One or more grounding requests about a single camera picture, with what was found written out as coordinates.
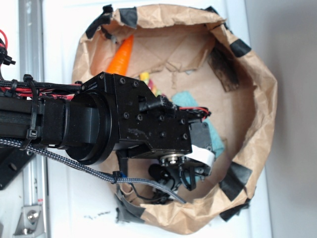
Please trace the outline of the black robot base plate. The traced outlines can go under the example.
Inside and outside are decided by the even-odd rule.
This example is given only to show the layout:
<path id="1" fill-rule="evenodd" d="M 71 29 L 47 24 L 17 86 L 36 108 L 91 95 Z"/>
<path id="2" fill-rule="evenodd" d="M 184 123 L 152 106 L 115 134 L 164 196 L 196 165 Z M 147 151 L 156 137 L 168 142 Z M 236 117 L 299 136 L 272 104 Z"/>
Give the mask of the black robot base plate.
<path id="1" fill-rule="evenodd" d="M 24 167 L 35 157 L 33 152 L 13 147 L 0 149 L 0 189 L 6 189 Z"/>

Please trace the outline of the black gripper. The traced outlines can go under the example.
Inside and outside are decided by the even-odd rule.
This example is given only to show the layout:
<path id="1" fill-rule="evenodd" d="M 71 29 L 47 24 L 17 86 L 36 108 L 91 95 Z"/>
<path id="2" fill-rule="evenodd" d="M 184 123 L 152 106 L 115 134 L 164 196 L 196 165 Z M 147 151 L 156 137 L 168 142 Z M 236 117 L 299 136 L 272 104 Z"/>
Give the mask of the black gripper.
<path id="1" fill-rule="evenodd" d="M 211 174 L 215 154 L 202 111 L 185 110 L 155 96 L 143 81 L 118 74 L 102 72 L 85 82 L 81 92 L 114 103 L 111 120 L 118 141 L 113 149 L 124 174 L 129 159 L 156 159 L 161 166 L 178 168 L 181 185 L 188 190 Z M 192 141 L 207 150 L 201 162 L 186 157 L 193 152 Z"/>

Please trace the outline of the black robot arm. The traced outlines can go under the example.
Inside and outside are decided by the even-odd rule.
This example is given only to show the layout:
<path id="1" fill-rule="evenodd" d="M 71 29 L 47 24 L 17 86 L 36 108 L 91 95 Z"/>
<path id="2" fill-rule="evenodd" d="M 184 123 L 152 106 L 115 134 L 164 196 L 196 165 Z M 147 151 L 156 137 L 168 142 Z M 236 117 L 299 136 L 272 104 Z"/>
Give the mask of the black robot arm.
<path id="1" fill-rule="evenodd" d="M 102 72 L 81 85 L 3 81 L 0 134 L 65 150 L 83 165 L 112 152 L 128 173 L 129 159 L 156 159 L 157 181 L 188 190 L 211 174 L 215 161 L 207 108 L 182 107 L 155 95 L 145 82 Z"/>

